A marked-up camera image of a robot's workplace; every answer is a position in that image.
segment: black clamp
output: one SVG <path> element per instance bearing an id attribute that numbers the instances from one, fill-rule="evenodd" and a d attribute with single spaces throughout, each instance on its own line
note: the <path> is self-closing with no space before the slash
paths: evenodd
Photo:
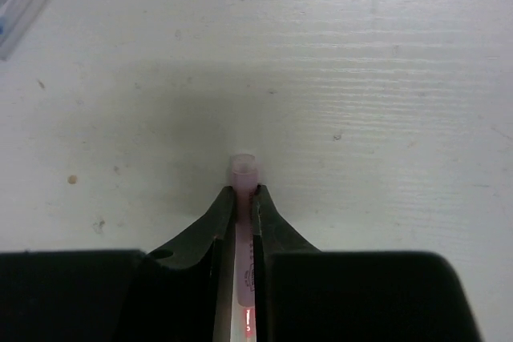
<path id="1" fill-rule="evenodd" d="M 0 255 L 2 341 L 228 341 L 235 195 L 149 254 Z M 425 252 L 321 252 L 278 213 L 252 208 L 259 342 L 477 342 L 454 270 Z"/>

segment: stain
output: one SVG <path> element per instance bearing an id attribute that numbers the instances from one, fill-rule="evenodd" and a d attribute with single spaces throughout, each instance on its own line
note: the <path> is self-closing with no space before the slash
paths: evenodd
<path id="1" fill-rule="evenodd" d="M 379 0 L 370 0 L 370 13 L 375 15 L 378 13 Z"/>
<path id="2" fill-rule="evenodd" d="M 497 128 L 497 126 L 496 126 L 495 124 L 492 124 L 492 125 L 490 126 L 490 129 L 491 129 L 491 130 L 493 130 L 493 131 L 495 131 L 497 134 L 499 134 L 499 135 L 500 135 L 500 136 L 502 136 L 503 138 L 506 138 L 506 139 L 509 139 L 509 140 L 513 141 L 513 137 L 512 137 L 512 136 L 510 136 L 510 135 L 508 135 L 508 134 L 504 134 L 501 130 L 499 130 L 499 129 Z"/>
<path id="3" fill-rule="evenodd" d="M 103 234 L 103 226 L 105 226 L 105 221 L 103 219 L 100 219 L 98 222 L 93 223 L 93 230 L 96 234 L 102 235 Z"/>

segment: red label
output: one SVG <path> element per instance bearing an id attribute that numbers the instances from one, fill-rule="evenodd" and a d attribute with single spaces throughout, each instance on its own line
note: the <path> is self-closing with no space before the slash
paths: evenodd
<path id="1" fill-rule="evenodd" d="M 244 326 L 246 329 L 246 338 L 251 338 L 255 335 L 255 308 L 244 308 Z"/>

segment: plastic tube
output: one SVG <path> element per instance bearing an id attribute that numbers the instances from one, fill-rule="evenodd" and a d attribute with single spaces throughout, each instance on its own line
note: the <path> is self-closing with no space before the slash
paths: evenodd
<path id="1" fill-rule="evenodd" d="M 232 159 L 232 186 L 236 194 L 235 269 L 237 302 L 244 311 L 244 335 L 254 339 L 255 281 L 253 270 L 252 198 L 258 186 L 257 162 L 253 155 L 241 154 Z"/>

